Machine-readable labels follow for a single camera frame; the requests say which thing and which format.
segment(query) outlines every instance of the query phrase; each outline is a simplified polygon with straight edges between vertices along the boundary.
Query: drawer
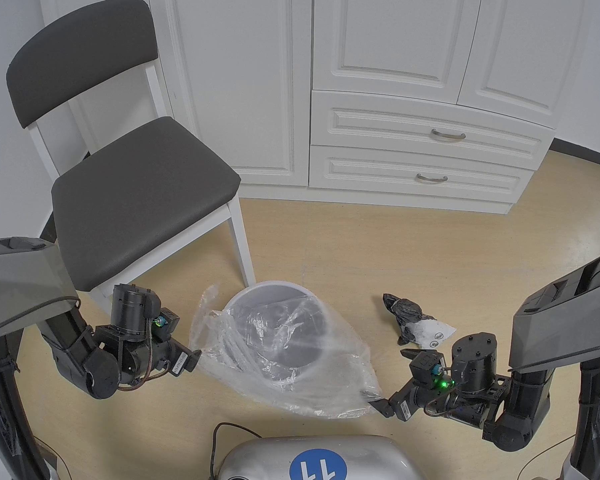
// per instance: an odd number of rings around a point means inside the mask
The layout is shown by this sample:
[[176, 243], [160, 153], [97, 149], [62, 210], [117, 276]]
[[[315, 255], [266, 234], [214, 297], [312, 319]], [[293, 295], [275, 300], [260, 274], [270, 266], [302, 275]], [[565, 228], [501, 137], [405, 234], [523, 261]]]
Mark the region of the drawer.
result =
[[[433, 130], [457, 138], [436, 135]], [[459, 105], [312, 91], [312, 145], [425, 153], [535, 170], [551, 145], [553, 132]]]
[[310, 159], [309, 187], [313, 188], [505, 203], [518, 201], [534, 173], [519, 167], [475, 160], [334, 146], [311, 146]]

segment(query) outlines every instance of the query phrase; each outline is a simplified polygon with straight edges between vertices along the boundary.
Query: chair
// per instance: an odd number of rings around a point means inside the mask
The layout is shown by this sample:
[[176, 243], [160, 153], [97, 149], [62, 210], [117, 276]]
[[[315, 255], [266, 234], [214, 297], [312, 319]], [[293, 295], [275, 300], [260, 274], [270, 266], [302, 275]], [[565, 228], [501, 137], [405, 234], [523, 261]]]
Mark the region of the chair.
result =
[[[148, 5], [105, 0], [40, 30], [7, 70], [16, 116], [54, 180], [53, 212], [66, 268], [76, 289], [108, 312], [115, 284], [129, 283], [224, 221], [244, 283], [255, 283], [237, 196], [240, 176], [167, 116], [156, 59]], [[60, 176], [37, 119], [138, 65], [144, 65], [158, 118]]]

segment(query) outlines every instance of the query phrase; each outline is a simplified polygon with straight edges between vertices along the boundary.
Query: chair leg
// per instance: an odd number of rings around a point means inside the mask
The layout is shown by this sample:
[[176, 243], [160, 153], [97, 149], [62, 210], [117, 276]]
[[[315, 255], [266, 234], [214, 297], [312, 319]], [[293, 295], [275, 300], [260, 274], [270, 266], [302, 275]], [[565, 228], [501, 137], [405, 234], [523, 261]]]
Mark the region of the chair leg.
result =
[[229, 203], [229, 213], [231, 218], [229, 219], [229, 228], [231, 229], [231, 235], [233, 237], [233, 243], [238, 254], [238, 263], [240, 263], [240, 270], [242, 272], [242, 278], [244, 279], [245, 286], [251, 286], [256, 284], [256, 274], [253, 272], [253, 263], [251, 263], [251, 254], [249, 252], [249, 245], [247, 244], [247, 233], [244, 231], [244, 222], [242, 221], [242, 212], [240, 210], [240, 200], [236, 195]]
[[89, 292], [89, 297], [91, 297], [91, 299], [96, 302], [106, 314], [111, 314], [111, 297], [104, 295], [99, 286], [96, 286], [96, 288]]

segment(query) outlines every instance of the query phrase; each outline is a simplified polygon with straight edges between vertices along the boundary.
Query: tied black plastic bag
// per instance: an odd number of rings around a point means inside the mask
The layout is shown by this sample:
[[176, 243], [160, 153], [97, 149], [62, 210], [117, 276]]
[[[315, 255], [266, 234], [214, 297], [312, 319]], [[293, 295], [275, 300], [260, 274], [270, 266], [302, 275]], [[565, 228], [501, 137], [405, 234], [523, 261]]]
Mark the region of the tied black plastic bag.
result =
[[216, 294], [215, 286], [205, 292], [192, 324], [189, 345], [203, 352], [198, 369], [296, 414], [335, 419], [374, 412], [368, 402], [383, 396], [369, 348], [332, 308], [298, 292], [261, 305], [238, 298], [211, 311]]

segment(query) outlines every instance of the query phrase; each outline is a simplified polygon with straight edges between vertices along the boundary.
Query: logo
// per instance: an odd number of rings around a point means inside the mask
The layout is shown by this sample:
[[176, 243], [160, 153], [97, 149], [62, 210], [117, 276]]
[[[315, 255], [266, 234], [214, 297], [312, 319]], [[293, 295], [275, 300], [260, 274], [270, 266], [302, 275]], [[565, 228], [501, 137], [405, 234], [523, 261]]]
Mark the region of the logo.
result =
[[347, 464], [336, 452], [316, 448], [300, 453], [289, 468], [291, 480], [345, 480]]

